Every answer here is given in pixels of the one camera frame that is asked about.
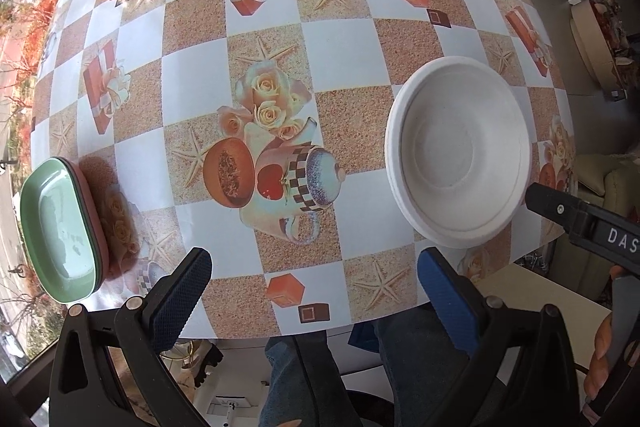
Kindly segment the right hand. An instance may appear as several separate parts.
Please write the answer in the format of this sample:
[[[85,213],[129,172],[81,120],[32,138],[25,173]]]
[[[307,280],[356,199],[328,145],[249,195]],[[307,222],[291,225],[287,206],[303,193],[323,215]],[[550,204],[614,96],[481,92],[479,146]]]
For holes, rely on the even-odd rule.
[[[584,381],[584,390],[590,400],[596,399],[599,390],[608,379],[610,367],[606,354],[611,347],[612,338],[612,314],[608,314],[594,336],[594,351]]]

